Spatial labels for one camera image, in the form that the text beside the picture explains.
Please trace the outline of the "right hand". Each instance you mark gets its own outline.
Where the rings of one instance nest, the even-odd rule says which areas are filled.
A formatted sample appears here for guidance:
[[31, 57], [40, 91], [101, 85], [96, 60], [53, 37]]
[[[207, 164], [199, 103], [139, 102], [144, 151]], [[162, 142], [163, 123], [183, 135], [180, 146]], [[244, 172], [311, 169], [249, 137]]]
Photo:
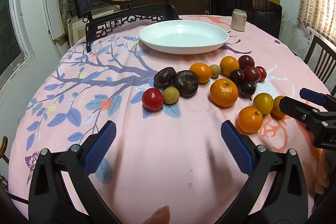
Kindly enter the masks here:
[[329, 163], [327, 161], [327, 151], [324, 149], [316, 166], [314, 190], [317, 194], [322, 195], [325, 189], [329, 187], [329, 184]]

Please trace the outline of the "left hand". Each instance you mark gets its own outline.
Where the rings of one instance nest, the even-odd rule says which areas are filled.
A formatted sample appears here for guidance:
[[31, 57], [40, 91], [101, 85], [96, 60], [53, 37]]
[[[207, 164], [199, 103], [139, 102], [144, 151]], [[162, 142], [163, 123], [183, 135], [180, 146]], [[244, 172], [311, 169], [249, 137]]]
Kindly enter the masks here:
[[164, 206], [155, 211], [143, 224], [169, 224], [170, 207]]

